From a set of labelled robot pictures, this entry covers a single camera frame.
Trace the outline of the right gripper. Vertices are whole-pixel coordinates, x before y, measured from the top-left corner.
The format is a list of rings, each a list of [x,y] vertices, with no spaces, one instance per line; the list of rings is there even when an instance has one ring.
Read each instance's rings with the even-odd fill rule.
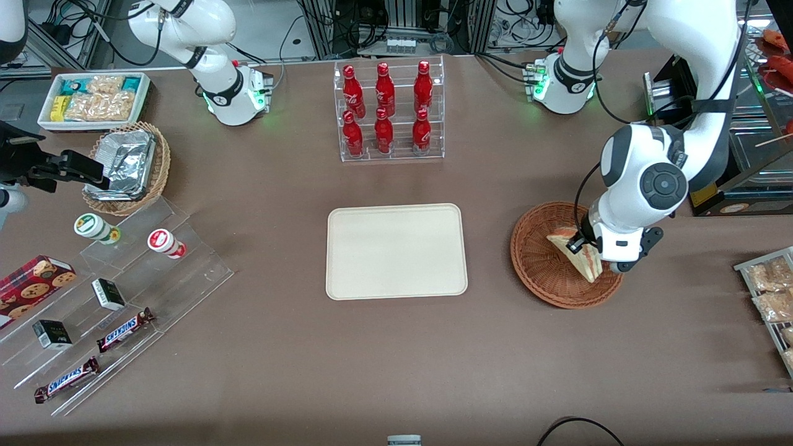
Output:
[[[28,185],[56,185],[57,181],[79,181],[100,190],[110,189],[105,165],[76,151],[62,151],[58,163],[45,162],[39,134],[1,121],[1,183],[14,185],[28,175]]]

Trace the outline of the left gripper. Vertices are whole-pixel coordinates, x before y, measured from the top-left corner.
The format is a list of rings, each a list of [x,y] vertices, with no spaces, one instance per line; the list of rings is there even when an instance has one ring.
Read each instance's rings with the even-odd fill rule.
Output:
[[[591,247],[600,252],[601,260],[612,263],[628,263],[637,261],[642,252],[642,236],[644,228],[629,232],[617,232],[606,225],[594,225],[593,232],[597,242],[591,241],[581,230],[575,230],[567,241],[566,248],[572,254],[583,252]]]

